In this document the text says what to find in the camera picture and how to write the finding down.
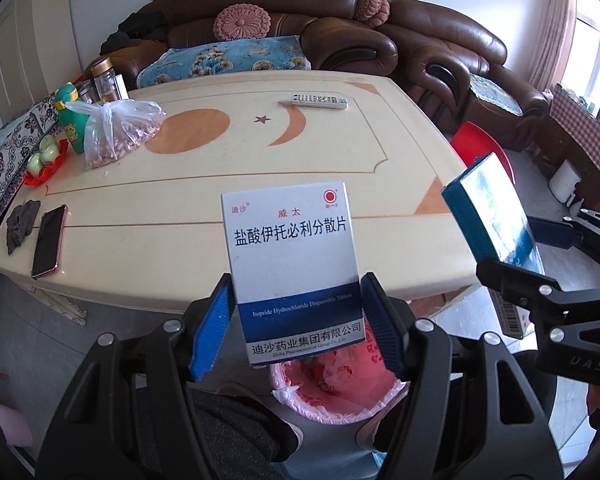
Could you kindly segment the person's right hand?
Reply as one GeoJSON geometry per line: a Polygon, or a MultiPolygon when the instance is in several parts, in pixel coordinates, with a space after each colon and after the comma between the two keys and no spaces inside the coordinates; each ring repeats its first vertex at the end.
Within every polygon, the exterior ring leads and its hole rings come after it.
{"type": "Polygon", "coordinates": [[[586,407],[588,408],[589,415],[593,415],[597,411],[600,411],[600,386],[588,386],[588,395],[586,396],[586,407]]]}

